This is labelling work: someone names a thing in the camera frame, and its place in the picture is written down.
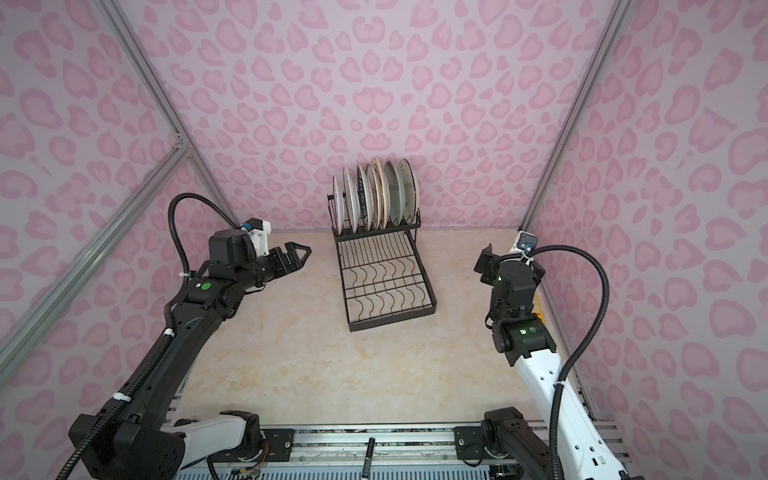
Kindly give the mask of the orange sunburst plate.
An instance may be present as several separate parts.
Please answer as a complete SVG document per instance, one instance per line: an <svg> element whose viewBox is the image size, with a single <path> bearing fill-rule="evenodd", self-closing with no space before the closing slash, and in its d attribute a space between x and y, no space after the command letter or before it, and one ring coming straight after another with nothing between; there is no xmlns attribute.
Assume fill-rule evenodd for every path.
<svg viewBox="0 0 768 480"><path fill-rule="evenodd" d="M340 237L344 231L346 211L344 205L344 188L342 186L341 180L336 176L333 177L333 197L335 208L336 235Z"/></svg>
<svg viewBox="0 0 768 480"><path fill-rule="evenodd" d="M365 176L368 184L369 199L368 199L368 213L370 218L370 230L378 230L380 226L380 208L379 208L379 185L377 180L377 174L375 173L372 163L369 163L365 168Z"/></svg>

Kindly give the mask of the green-rim lettered white plate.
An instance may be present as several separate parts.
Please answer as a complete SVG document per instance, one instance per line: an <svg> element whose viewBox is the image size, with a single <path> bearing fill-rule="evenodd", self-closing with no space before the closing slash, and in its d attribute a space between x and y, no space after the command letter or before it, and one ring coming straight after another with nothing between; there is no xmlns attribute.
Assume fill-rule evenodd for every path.
<svg viewBox="0 0 768 480"><path fill-rule="evenodd" d="M362 165L357 166L357 184L361 217L365 222L366 230L371 231L373 229L372 189L366 175L366 169Z"/></svg>

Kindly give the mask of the cat pumpkin star plate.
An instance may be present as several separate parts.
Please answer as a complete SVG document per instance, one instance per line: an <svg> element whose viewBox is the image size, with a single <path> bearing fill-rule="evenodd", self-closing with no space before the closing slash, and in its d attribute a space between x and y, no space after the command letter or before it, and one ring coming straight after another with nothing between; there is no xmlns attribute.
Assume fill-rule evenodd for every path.
<svg viewBox="0 0 768 480"><path fill-rule="evenodd" d="M377 195L378 195L379 210L380 210L379 228L385 229L388 223L389 206L390 206L389 187L388 187L387 178L384 173L382 163L378 157L373 158L372 166L373 166L375 178L377 181L377 188L378 188Z"/></svg>

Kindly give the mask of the light blue flower plate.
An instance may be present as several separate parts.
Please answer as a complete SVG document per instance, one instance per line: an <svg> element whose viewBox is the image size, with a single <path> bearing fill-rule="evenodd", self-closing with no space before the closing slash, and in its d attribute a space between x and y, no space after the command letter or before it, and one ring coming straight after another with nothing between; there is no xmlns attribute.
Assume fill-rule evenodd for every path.
<svg viewBox="0 0 768 480"><path fill-rule="evenodd" d="M394 226L399 226L403 221L405 206L402 176L392 161L386 162L385 173L387 175L390 198L389 221Z"/></svg>

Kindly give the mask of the white floral speckled plate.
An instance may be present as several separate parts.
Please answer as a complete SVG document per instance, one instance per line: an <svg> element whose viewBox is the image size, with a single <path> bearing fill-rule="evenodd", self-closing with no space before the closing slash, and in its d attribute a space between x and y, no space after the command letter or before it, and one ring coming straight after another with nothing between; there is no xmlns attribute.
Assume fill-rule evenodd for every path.
<svg viewBox="0 0 768 480"><path fill-rule="evenodd" d="M403 180L402 191L405 195L403 205L403 220L407 224L412 224L416 220L417 212L419 209L418 180L410 162L407 159L401 159L398 167Z"/></svg>

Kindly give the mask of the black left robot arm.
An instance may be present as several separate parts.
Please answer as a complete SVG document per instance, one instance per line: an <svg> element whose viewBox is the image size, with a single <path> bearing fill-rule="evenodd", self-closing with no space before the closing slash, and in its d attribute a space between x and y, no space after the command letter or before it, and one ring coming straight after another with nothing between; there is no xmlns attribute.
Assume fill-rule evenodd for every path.
<svg viewBox="0 0 768 480"><path fill-rule="evenodd" d="M239 224L226 218L227 229L208 240L208 259L193 270L176 225L176 209L187 199L226 215L195 193L170 201L167 221L181 260L182 285L165 304L164 328L134 373L98 413L81 414L70 427L74 450L57 474L60 479L69 478L79 464L94 479L171 479L199 462L216 477L217 456L258 465L269 455L255 413L225 410L212 420L174 427L164 421L182 381L221 324L236 315L245 297L302 269L311 249L295 242L271 248L266 221Z"/></svg>

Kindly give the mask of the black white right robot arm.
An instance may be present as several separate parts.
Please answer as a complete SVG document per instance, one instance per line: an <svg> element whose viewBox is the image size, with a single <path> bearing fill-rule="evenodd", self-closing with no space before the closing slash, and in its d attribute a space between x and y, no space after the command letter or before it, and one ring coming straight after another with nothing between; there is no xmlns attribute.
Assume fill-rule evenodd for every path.
<svg viewBox="0 0 768 480"><path fill-rule="evenodd" d="M595 269L601 285L596 317L568 358L561 357L554 338L534 310L534 297L545 275L535 257L546 252L578 255ZM482 283L492 288L485 324L492 332L494 346L531 392L545 417L548 438L542 440L513 407L488 411L474 435L456 429L458 458L473 468L485 459L507 460L509 466L491 471L509 479L630 478L568 381L607 313L610 285L604 267L578 247L539 246L535 235L521 231L505 255L484 248L474 270Z"/></svg>

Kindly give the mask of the black two-tier dish rack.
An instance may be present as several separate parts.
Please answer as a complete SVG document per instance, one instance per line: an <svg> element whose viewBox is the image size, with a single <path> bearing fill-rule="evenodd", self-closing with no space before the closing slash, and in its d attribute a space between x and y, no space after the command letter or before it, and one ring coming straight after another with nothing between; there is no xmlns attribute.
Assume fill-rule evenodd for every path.
<svg viewBox="0 0 768 480"><path fill-rule="evenodd" d="M353 233L349 222L338 230L335 197L327 197L341 275L347 326L357 332L432 315L437 299L422 262L411 224Z"/></svg>

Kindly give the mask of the yellow calculator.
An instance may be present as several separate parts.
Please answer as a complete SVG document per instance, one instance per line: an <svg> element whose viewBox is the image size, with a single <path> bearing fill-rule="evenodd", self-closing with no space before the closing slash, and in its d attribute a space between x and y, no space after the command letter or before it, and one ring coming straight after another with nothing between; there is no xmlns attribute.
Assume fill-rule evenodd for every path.
<svg viewBox="0 0 768 480"><path fill-rule="evenodd" d="M534 311L540 317L543 323L546 322L544 310L541 306L540 297L538 295L534 298Z"/></svg>

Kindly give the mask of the black marker pen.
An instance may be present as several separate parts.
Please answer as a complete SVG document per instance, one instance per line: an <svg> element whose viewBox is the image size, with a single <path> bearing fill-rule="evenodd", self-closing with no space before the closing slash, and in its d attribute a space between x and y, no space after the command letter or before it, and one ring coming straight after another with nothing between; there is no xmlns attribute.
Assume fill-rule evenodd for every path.
<svg viewBox="0 0 768 480"><path fill-rule="evenodd" d="M368 480L370 478L375 444L376 444L376 440L373 437L370 437L366 445L364 463L361 471L361 478L365 480Z"/></svg>

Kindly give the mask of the diagonal aluminium frame bar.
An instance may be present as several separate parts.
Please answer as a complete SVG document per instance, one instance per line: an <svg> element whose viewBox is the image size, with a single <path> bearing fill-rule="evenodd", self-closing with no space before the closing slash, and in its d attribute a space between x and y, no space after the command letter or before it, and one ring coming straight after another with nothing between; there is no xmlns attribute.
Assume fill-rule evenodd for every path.
<svg viewBox="0 0 768 480"><path fill-rule="evenodd" d="M105 226L68 264L63 274L40 296L1 345L1 384L6 385L52 328L59 315L83 289L123 235L164 188L183 161L189 144L178 142L139 187L126 199Z"/></svg>

